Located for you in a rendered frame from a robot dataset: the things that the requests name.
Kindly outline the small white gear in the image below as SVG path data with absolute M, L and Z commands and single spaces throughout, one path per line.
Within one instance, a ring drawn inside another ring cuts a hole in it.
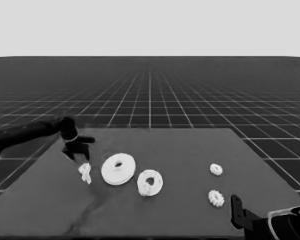
M 223 173 L 223 168 L 218 164 L 212 163 L 210 165 L 210 172 L 215 176 L 220 176 Z
M 217 190 L 209 191 L 208 200 L 215 207 L 222 207 L 225 202 L 223 195 Z

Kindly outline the large thick white disc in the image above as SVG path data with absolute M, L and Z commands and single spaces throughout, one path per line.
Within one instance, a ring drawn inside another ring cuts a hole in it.
M 113 186 L 127 183 L 135 174 L 136 161 L 126 153 L 116 153 L 108 157 L 101 167 L 103 180 Z

